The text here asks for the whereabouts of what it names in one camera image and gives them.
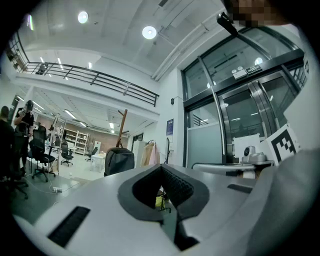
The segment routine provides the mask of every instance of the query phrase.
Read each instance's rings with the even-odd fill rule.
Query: wooden pole
[[[118,148],[119,145],[120,145],[121,135],[122,135],[122,131],[123,131],[123,129],[124,129],[124,124],[125,124],[127,112],[128,112],[128,109],[126,109],[126,110],[124,111],[124,114],[122,114],[122,113],[120,112],[120,114],[122,114],[123,117],[122,117],[122,122],[121,122],[121,126],[120,126],[120,131],[119,131],[118,139],[117,139],[116,145],[115,145],[117,148]]]

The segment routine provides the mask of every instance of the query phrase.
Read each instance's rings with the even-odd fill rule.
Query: gray floor
[[[52,183],[51,190],[53,190],[53,187],[59,187],[62,188],[62,192],[53,193],[49,188],[50,181],[46,182],[43,174],[37,175],[34,179],[32,179],[31,175],[27,176],[25,179],[29,186],[24,187],[21,185],[20,187],[27,193],[28,199],[25,199],[25,196],[20,191],[13,191],[10,194],[12,214],[21,216],[29,223],[34,224],[47,209],[55,203],[58,204],[65,197],[86,184],[85,182],[79,182],[61,176],[54,177],[52,174],[49,175]]]

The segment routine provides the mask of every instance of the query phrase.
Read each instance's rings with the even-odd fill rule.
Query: office chair
[[[94,150],[90,153],[90,151],[89,151],[89,154],[86,154],[89,158],[87,158],[86,159],[86,161],[88,162],[88,161],[91,161],[91,156],[93,156],[94,154],[96,154],[97,153],[97,151],[98,151],[98,148],[97,147],[95,147],[94,148]]]
[[[4,176],[7,177],[7,180],[4,181],[4,184],[8,186],[9,190],[14,189],[20,191],[24,194],[24,199],[28,199],[28,195],[24,192],[19,185],[24,185],[28,187],[26,181],[20,181],[23,177],[23,171],[21,171],[20,158],[22,157],[21,149],[25,144],[25,141],[29,138],[22,133],[14,134],[14,143],[12,145],[12,158],[9,164],[9,169],[5,170]]]
[[[71,154],[72,154],[71,151],[70,151],[70,154],[68,153],[68,144],[62,144],[62,145],[61,145],[61,150],[62,150],[61,156],[65,159],[65,161],[61,161],[61,165],[62,165],[63,163],[67,163],[68,166],[69,166],[69,164],[72,164],[72,165],[73,165],[72,162],[69,162],[69,160],[71,160],[72,158],[74,158],[74,156],[71,155]]]
[[[46,128],[43,126],[39,126],[38,130],[33,131],[33,140],[32,140],[32,143],[30,142],[30,147],[31,147],[33,158],[42,164],[42,168],[34,169],[32,179],[34,179],[35,176],[38,174],[43,174],[45,176],[45,182],[48,182],[48,178],[44,170],[44,165],[45,166],[47,164],[49,165],[55,160],[55,158],[52,155],[45,154],[45,151],[46,151],[45,140],[46,140]],[[56,175],[52,171],[48,170],[47,173],[53,174],[53,176],[56,177]]]

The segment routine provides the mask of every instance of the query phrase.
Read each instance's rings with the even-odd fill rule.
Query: black bag
[[[106,152],[104,176],[135,168],[135,155],[127,148],[112,147]]]

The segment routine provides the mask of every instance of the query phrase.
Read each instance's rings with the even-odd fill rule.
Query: black slot
[[[229,184],[227,188],[232,189],[232,190],[236,190],[236,191],[240,191],[243,193],[247,193],[247,194],[250,194],[253,189],[250,186],[243,186],[243,185],[239,185],[239,184]]]
[[[65,247],[89,212],[90,209],[77,206],[61,222],[61,224],[54,231],[52,231],[48,238],[57,245]]]

